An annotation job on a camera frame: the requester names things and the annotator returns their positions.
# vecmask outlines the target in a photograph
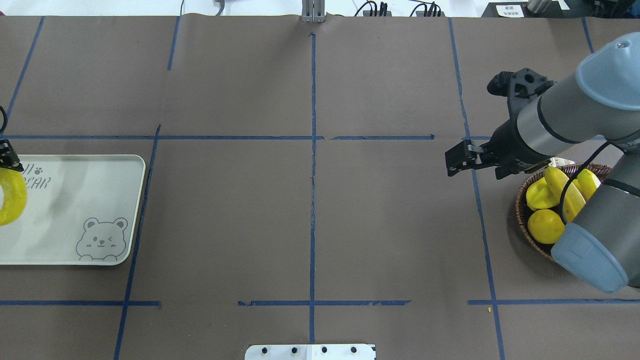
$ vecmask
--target wicker basket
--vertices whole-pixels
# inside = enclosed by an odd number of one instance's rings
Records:
[[[582,164],[565,165],[558,168],[562,170],[568,177],[571,177],[571,175],[578,171],[578,168],[580,168],[581,165]],[[607,177],[609,171],[611,171],[610,167],[599,164],[589,164],[587,168],[591,170],[600,179],[600,181],[603,181]],[[524,183],[522,183],[522,185],[520,185],[518,193],[516,194],[516,221],[518,222],[520,232],[524,235],[524,238],[527,240],[529,245],[531,245],[545,258],[555,262],[554,258],[551,257],[551,248],[553,247],[553,244],[543,244],[537,242],[533,239],[533,236],[531,236],[527,228],[527,221],[529,221],[529,217],[533,214],[533,211],[527,206],[527,189],[531,184],[540,180],[543,176],[543,172],[539,171],[530,176]],[[558,212],[559,206],[553,207],[551,208],[551,210]]]

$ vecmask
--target white tray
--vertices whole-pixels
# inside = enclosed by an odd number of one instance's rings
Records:
[[[0,265],[117,265],[127,258],[145,176],[141,157],[21,155],[20,161],[27,206],[0,226]]]

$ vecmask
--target blue tape line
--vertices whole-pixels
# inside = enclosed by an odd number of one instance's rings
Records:
[[[116,341],[116,350],[113,355],[114,360],[120,358],[120,347],[122,346],[122,336],[124,335],[124,325],[127,321],[127,310],[129,308],[129,299],[131,298],[131,285],[133,284],[133,274],[136,269],[136,260],[138,259],[138,249],[140,247],[140,238],[142,236],[142,225],[145,219],[145,212],[147,210],[147,200],[149,196],[149,188],[151,185],[151,175],[154,172],[154,163],[156,162],[156,152],[158,147],[158,136],[160,134],[160,128],[162,125],[158,125],[156,129],[156,138],[154,140],[154,146],[151,150],[151,159],[149,160],[149,170],[147,172],[147,182],[145,183],[145,194],[142,198],[142,206],[140,208],[140,219],[138,220],[138,231],[136,232],[136,242],[133,248],[133,255],[131,256],[131,267],[129,268],[129,278],[127,280],[127,291],[124,296],[124,304],[122,306],[122,315],[120,317],[120,328],[118,330],[118,340]]]
[[[591,36],[589,35],[589,26],[587,26],[587,19],[585,17],[582,18],[582,28],[584,29],[584,36],[587,38],[587,45],[589,45],[589,51],[591,54],[593,51],[593,44],[591,43]]]
[[[309,264],[309,343],[316,342],[316,34],[311,33],[311,247]]]
[[[453,64],[456,66],[456,79],[458,80],[458,95],[460,96],[460,108],[462,109],[462,117],[465,119],[465,134],[470,136],[469,123],[467,120],[467,109],[462,100],[462,78],[460,76],[460,65],[458,63],[458,50],[456,48],[456,35],[453,31],[453,20],[449,18],[449,34],[451,36],[451,50],[453,51]]]
[[[464,140],[491,140],[490,136],[465,136]]]
[[[462,138],[464,140],[491,140],[490,136],[465,136],[464,138]],[[595,141],[604,141],[606,140],[604,136],[594,136],[592,138],[590,138],[588,141],[590,140],[595,140]]]
[[[309,300],[253,300],[239,301],[238,306],[309,306]]]
[[[22,71],[20,72],[20,77],[18,78],[18,83],[15,85],[15,90],[13,91],[13,96],[11,96],[11,102],[9,102],[9,108],[6,111],[6,117],[11,117],[11,112],[13,110],[13,104],[15,104],[15,98],[18,96],[18,91],[20,91],[20,86],[22,84],[22,80],[24,79],[24,74],[27,72],[27,67],[29,66],[29,61],[31,61],[31,55],[33,55],[33,49],[36,47],[36,43],[38,42],[38,37],[40,36],[40,31],[42,30],[42,24],[44,24],[44,16],[40,17],[40,24],[38,25],[38,29],[36,30],[36,35],[33,37],[33,41],[31,42],[31,48],[29,49],[29,53],[27,54],[27,58],[24,60],[24,65],[22,66]]]
[[[153,136],[140,135],[11,135],[9,140],[153,140]]]
[[[0,300],[0,306],[122,306],[124,301],[108,300]],[[160,301],[134,301],[130,306],[157,306]]]
[[[178,28],[180,27],[180,17],[175,17],[175,28],[173,29],[173,41],[171,42],[171,53],[169,54],[169,65],[166,69],[171,71],[173,67],[173,52],[175,51],[175,41],[178,39]]]
[[[465,109],[465,103],[462,99],[462,78],[460,76],[460,65],[458,63],[458,50],[456,49],[456,35],[453,29],[453,19],[449,18],[449,34],[451,36],[451,49],[453,52],[453,61],[456,67],[456,79],[458,80],[458,93],[460,95],[460,109],[462,110],[462,117],[465,119],[465,134],[467,137],[471,137],[469,131],[469,123],[467,118],[467,110]],[[493,283],[493,272],[491,269],[491,257],[489,255],[489,244],[486,240],[486,228],[484,226],[484,214],[482,210],[482,201],[480,199],[480,189],[478,187],[478,180],[476,170],[471,169],[471,176],[474,182],[474,192],[476,194],[476,207],[478,215],[480,216],[480,225],[482,227],[482,240],[484,245],[484,262],[486,263],[486,273],[489,280],[489,291],[491,293],[491,299],[495,301],[495,285]],[[500,354],[500,360],[504,360],[504,345],[502,343],[502,329],[500,327],[500,316],[498,313],[498,305],[493,306],[493,322],[495,323],[495,336],[498,344],[498,352]]]
[[[163,135],[160,140],[313,140],[313,136]]]
[[[315,306],[405,306],[411,300],[315,300]],[[252,300],[239,301],[238,306],[310,306],[308,300]]]
[[[154,140],[152,135],[10,135],[9,140]],[[312,136],[163,135],[159,140],[313,140]]]
[[[469,300],[469,305],[577,305],[577,304],[623,304],[638,305],[640,299],[506,299]]]
[[[405,306],[411,300],[317,300],[318,306]]]
[[[433,140],[435,135],[427,136],[336,136],[331,140]]]

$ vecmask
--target banana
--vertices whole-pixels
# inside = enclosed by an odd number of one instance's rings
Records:
[[[578,174],[578,182],[580,183],[580,192],[587,201],[593,196],[593,193],[600,186],[600,179],[589,169],[584,169]]]
[[[569,181],[569,177],[558,168],[548,167],[545,169],[545,180],[556,200],[560,201],[560,195],[564,185]],[[566,220],[568,222],[573,221],[585,204],[586,201],[578,191],[578,188],[574,184],[570,184],[564,195],[564,216]]]
[[[15,170],[0,168],[0,186],[4,194],[0,209],[0,226],[16,221],[27,205],[27,184],[22,174]]]

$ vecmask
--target yellow fruit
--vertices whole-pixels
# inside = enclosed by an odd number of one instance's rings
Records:
[[[560,239],[564,232],[564,224],[560,215],[549,209],[538,210],[527,223],[531,236],[543,244],[553,244]]]
[[[595,193],[596,190],[598,190],[598,186],[600,186],[600,179],[587,168],[578,174],[577,180],[580,183],[580,193],[582,193],[587,200],[593,196],[593,193]]]
[[[528,187],[526,197],[527,206],[533,211],[553,208],[558,205],[558,200],[556,200],[551,189],[547,186],[547,181],[544,177]]]
[[[560,201],[560,195],[562,194],[564,185],[569,181],[569,177],[558,168],[548,167],[545,169],[545,180],[554,197]],[[585,203],[586,201],[582,197],[582,194],[580,194],[580,191],[578,191],[578,188],[576,188],[574,184],[570,184],[564,195],[564,216],[566,220],[568,222],[573,221]]]
[[[4,202],[0,209],[0,226],[14,222],[27,204],[27,184],[22,174],[15,170],[0,168],[0,186]]]
[[[579,192],[582,194],[582,196],[584,197],[584,194],[583,194],[583,192],[582,192],[582,187],[580,186],[580,183],[578,182],[578,179],[573,180],[573,181],[571,182],[571,184],[574,184],[574,185],[575,185],[575,187],[578,189],[578,191],[579,191]]]

